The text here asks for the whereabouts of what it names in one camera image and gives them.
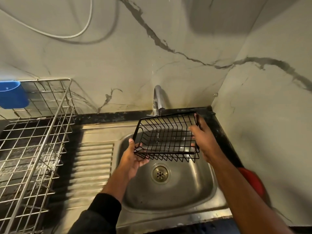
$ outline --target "dish rack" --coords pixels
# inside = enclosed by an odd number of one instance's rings
[[[4,110],[10,121],[0,136],[0,233],[42,233],[52,181],[77,115],[71,79],[21,81],[29,99]]]
[[[198,123],[196,112],[142,118],[133,135],[138,143],[135,154],[155,160],[195,162],[199,147],[188,127]]]

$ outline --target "faucet spout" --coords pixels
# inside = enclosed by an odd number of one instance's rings
[[[156,85],[154,88],[154,101],[153,101],[153,116],[160,116],[161,111],[165,109],[164,99],[163,99],[163,89]]]

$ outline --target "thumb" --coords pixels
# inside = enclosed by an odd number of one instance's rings
[[[203,131],[196,125],[192,125],[189,127],[189,130],[196,136],[200,133],[203,133]]]
[[[134,149],[135,149],[135,142],[133,139],[129,138],[129,146],[128,146],[128,149],[133,152]]]

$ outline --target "sink drain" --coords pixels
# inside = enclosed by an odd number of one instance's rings
[[[166,167],[158,165],[153,170],[153,178],[157,182],[165,182],[168,179],[169,172]]]

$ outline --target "marble wall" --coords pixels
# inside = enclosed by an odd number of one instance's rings
[[[213,102],[242,163],[290,226],[312,225],[311,9],[312,0],[268,0]]]
[[[89,29],[59,40],[0,13],[1,79],[73,78],[80,113],[210,105],[267,0],[94,0]],[[79,32],[90,0],[0,0],[23,22]]]

